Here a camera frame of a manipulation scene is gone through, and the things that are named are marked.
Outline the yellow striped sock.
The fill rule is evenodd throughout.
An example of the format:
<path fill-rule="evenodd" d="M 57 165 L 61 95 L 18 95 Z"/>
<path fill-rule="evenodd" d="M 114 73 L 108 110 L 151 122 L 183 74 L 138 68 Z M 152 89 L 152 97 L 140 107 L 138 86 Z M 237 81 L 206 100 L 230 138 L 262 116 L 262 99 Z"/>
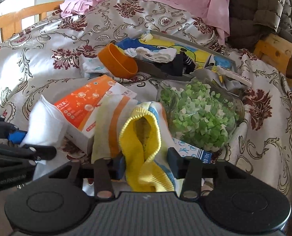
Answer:
<path fill-rule="evenodd" d="M 122 153 L 126 182 L 135 192 L 180 193 L 182 180 L 167 162 L 175 147 L 166 112 L 159 102 L 138 102 L 123 95 L 110 95 L 97 110 L 91 162 Z"/>

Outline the white perforated sock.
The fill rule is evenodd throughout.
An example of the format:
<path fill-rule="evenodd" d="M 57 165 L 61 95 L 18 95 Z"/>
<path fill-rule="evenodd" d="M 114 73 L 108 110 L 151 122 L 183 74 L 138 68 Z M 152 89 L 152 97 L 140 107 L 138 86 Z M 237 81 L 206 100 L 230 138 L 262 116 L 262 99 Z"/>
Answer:
<path fill-rule="evenodd" d="M 177 49 L 166 48 L 162 50 L 151 51 L 144 47 L 137 47 L 124 50 L 124 54 L 128 57 L 147 62 L 169 63 L 172 62 L 176 57 Z"/>

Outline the blue white milk carton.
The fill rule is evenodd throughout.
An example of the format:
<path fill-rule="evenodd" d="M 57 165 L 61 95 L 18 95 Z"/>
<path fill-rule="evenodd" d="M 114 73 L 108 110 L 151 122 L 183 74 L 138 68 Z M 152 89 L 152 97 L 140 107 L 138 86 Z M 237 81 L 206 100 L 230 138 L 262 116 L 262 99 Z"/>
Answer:
<path fill-rule="evenodd" d="M 201 148 L 192 146 L 184 141 L 173 138 L 176 151 L 182 157 L 194 157 L 200 159 L 203 163 L 210 164 L 212 161 L 212 154 L 204 151 Z"/>

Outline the glass bowl green stars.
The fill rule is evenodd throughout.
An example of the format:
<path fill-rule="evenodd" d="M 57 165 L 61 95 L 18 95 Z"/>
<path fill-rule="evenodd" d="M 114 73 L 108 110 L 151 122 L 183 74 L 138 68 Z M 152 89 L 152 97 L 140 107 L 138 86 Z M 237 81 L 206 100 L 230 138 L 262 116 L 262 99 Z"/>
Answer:
<path fill-rule="evenodd" d="M 245 114 L 241 100 L 195 78 L 162 81 L 157 100 L 166 111 L 172 136 L 205 151 L 223 149 Z"/>

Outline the orange white medicine box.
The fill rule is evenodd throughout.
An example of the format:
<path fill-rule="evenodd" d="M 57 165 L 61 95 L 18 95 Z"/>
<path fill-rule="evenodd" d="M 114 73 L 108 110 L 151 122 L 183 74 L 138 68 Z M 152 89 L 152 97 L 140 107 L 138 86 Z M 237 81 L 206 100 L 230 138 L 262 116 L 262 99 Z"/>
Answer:
<path fill-rule="evenodd" d="M 93 149 L 98 110 L 108 95 L 125 96 L 127 99 L 137 96 L 111 77 L 102 75 L 54 103 L 69 122 L 66 137 L 87 155 Z"/>

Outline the floral bedspread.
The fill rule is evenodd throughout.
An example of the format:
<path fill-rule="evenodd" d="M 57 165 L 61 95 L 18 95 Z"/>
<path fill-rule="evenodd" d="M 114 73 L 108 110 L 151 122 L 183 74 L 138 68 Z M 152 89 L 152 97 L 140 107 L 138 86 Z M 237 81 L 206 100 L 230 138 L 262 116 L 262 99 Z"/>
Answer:
<path fill-rule="evenodd" d="M 93 58 L 108 43 L 156 30 L 204 45 L 234 60 L 252 83 L 243 93 L 245 117 L 215 156 L 286 195 L 292 204 L 292 91 L 283 74 L 247 49 L 217 43 L 201 18 L 159 2 L 105 0 L 85 16 L 54 12 L 0 44 L 0 114 L 27 129 L 32 107 L 80 87 L 79 57 Z M 292 235 L 292 214 L 287 235 Z"/>

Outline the grey cloth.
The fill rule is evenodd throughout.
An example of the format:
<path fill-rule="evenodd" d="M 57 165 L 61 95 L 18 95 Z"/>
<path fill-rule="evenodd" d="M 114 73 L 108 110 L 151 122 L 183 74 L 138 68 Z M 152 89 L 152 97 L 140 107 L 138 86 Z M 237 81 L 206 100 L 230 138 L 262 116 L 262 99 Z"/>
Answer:
<path fill-rule="evenodd" d="M 218 66 L 207 69 L 196 69 L 190 75 L 198 80 L 214 82 L 222 89 L 232 93 L 239 89 L 248 89 L 252 87 L 252 83 L 247 78 L 235 73 L 234 71 Z"/>

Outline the black sock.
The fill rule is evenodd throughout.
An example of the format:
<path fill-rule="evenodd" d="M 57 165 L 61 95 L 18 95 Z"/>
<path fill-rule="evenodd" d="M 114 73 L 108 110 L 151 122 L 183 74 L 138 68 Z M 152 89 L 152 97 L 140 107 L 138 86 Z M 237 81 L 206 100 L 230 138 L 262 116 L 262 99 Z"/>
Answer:
<path fill-rule="evenodd" d="M 167 63 L 154 63 L 164 73 L 171 76 L 183 76 L 183 74 L 190 74 L 196 68 L 196 64 L 193 60 L 184 52 L 180 52 L 176 55 L 173 61 Z"/>

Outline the orange plastic cup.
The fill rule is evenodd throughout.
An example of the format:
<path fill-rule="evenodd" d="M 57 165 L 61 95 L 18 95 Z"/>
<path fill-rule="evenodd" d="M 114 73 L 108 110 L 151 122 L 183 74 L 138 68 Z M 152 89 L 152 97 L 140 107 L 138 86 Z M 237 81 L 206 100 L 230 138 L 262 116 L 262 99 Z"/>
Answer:
<path fill-rule="evenodd" d="M 130 79 L 138 72 L 136 61 L 112 43 L 98 53 L 98 58 L 115 77 Z"/>

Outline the white tissue packet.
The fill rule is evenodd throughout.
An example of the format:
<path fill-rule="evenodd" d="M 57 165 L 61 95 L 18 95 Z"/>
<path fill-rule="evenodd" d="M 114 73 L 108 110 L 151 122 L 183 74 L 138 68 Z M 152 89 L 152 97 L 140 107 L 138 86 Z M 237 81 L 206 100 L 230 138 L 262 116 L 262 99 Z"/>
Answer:
<path fill-rule="evenodd" d="M 84 55 L 80 55 L 79 68 L 84 78 L 91 78 L 92 75 L 109 73 L 108 69 L 102 64 L 98 57 L 88 58 Z"/>

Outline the colourful cartoon tray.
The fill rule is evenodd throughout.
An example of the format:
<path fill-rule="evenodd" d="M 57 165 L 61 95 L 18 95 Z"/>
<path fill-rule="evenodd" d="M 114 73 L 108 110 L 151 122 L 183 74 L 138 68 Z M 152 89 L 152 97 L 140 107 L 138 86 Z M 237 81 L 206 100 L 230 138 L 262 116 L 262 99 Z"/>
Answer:
<path fill-rule="evenodd" d="M 210 69 L 218 72 L 219 68 L 237 73 L 238 68 L 234 60 L 223 56 L 204 46 L 193 44 L 190 41 L 183 40 L 158 31 L 147 31 L 146 36 L 152 37 L 151 40 L 144 42 L 141 37 L 125 38 L 116 42 L 116 46 L 121 52 L 128 48 L 143 47 L 156 52 L 167 48 L 175 49 L 177 55 L 182 55 L 190 63 L 195 64 L 195 69 Z M 137 60 L 138 70 L 157 78 L 182 80 L 191 79 L 190 74 L 183 73 L 182 76 L 173 76 L 155 66 L 150 60 Z"/>

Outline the wooden railing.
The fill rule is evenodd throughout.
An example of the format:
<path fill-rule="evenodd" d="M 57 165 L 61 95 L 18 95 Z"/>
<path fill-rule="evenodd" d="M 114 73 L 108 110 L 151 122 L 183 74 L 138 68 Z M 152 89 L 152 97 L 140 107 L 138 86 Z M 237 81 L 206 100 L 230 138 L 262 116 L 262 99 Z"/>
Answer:
<path fill-rule="evenodd" d="M 17 12 L 11 12 L 0 16 L 0 34 L 1 42 L 9 39 L 13 34 L 22 31 L 21 21 L 25 18 L 38 16 L 38 20 L 44 20 L 47 17 L 48 12 L 52 12 L 59 9 L 60 4 L 63 1 L 49 2 L 34 5 L 24 8 Z"/>

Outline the brown quilted jacket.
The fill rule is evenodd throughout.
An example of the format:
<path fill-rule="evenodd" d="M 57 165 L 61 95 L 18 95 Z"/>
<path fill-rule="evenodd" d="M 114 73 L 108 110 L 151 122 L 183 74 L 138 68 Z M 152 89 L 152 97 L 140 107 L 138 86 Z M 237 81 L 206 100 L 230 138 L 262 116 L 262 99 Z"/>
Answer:
<path fill-rule="evenodd" d="M 251 49 L 274 33 L 292 43 L 292 0 L 230 0 L 230 36 L 238 49 Z"/>

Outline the wooden bed frame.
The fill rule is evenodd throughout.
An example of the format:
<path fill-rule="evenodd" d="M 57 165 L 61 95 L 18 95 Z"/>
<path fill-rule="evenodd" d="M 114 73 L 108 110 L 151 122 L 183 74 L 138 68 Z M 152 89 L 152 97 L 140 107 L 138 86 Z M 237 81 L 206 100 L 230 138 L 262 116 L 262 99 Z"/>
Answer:
<path fill-rule="evenodd" d="M 257 42 L 253 53 L 260 60 L 292 79 L 292 43 L 270 34 Z"/>

